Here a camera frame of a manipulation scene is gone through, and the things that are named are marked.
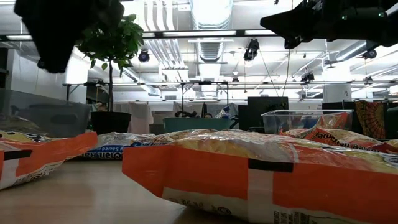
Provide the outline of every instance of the black object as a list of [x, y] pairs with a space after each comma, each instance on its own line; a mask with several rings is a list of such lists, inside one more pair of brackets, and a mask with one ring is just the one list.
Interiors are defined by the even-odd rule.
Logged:
[[111, 132], [126, 133], [129, 129], [131, 114], [122, 112], [92, 112], [91, 122], [97, 134]]
[[249, 45], [246, 47], [246, 51], [243, 55], [243, 59], [247, 62], [254, 60], [257, 56], [257, 51], [260, 49], [260, 44], [257, 39], [251, 39]]
[[398, 139], [398, 107], [388, 108], [384, 120], [387, 121], [384, 123], [386, 138]]
[[32, 150], [20, 150], [20, 151], [7, 151], [4, 152], [4, 161], [11, 160], [11, 159], [22, 159], [30, 157], [32, 154]]
[[287, 97], [248, 97], [248, 125], [249, 127], [264, 128], [262, 114], [274, 110], [288, 109], [289, 99]]
[[293, 172], [293, 162], [269, 162], [257, 159], [249, 159], [249, 169], [274, 172]]
[[176, 118], [182, 117], [182, 118], [199, 118], [199, 114], [194, 111], [192, 113], [186, 112], [186, 111], [178, 111], [174, 114]]
[[310, 82], [314, 81], [315, 77], [313, 76], [313, 72], [308, 72], [301, 76], [301, 82]]
[[238, 105], [238, 116], [239, 116], [239, 129], [248, 131], [250, 128], [249, 117], [248, 117], [248, 106]]
[[81, 33], [99, 21], [117, 27], [124, 8], [119, 0], [17, 0], [14, 12], [32, 36], [44, 69], [60, 73]]
[[149, 61], [149, 54], [147, 49], [142, 49], [141, 53], [138, 56], [138, 60], [142, 63]]
[[233, 77], [232, 82], [239, 82], [239, 79], [237, 77]]
[[377, 52], [376, 50], [368, 50], [364, 54], [362, 54], [363, 59], [374, 59], [377, 57]]
[[390, 47], [398, 42], [398, 12], [386, 10], [398, 0], [304, 0], [295, 9], [261, 19], [261, 26], [285, 39], [294, 49], [313, 39], [370, 40]]

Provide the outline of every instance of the clear plastic bin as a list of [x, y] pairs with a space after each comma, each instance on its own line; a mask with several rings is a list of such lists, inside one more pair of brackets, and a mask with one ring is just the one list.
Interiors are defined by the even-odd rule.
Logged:
[[315, 125], [327, 129], [351, 130], [354, 110], [275, 110], [262, 114], [266, 134], [280, 134]]
[[38, 130], [50, 137], [67, 138], [83, 134], [87, 128], [90, 106], [45, 96], [0, 89], [0, 130], [27, 130], [22, 123], [9, 121], [21, 117], [33, 122]]

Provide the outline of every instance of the wooden table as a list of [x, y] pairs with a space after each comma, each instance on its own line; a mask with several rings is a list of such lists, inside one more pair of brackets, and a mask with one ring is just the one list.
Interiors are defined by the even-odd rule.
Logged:
[[153, 196], [120, 161], [68, 161], [35, 182], [0, 190], [2, 224], [244, 223]]

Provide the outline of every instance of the orange snack bag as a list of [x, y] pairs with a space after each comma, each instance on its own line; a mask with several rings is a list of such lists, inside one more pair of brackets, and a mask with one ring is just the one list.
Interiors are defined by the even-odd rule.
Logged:
[[66, 159], [85, 153], [97, 143], [96, 133], [67, 139], [43, 138], [41, 142], [20, 138], [22, 141], [0, 138], [0, 189], [48, 175]]
[[294, 129], [281, 134], [300, 139], [308, 139], [330, 146], [398, 154], [398, 140], [380, 142], [376, 139], [347, 130], [314, 127], [308, 130]]
[[395, 223], [394, 155], [220, 131], [126, 148], [123, 173], [154, 195], [253, 223]]

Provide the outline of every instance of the wall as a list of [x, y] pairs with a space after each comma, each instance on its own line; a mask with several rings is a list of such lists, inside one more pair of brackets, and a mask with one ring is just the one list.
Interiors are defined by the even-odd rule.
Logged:
[[[71, 82], [70, 77], [80, 76], [87, 81], [87, 71], [78, 59], [71, 59], [66, 73], [51, 74], [39, 69], [35, 62], [20, 57], [16, 50], [9, 50], [6, 88], [24, 93], [66, 100], [67, 88], [63, 83], [81, 83], [81, 79]], [[77, 88], [71, 95], [70, 101], [85, 103], [86, 87]]]

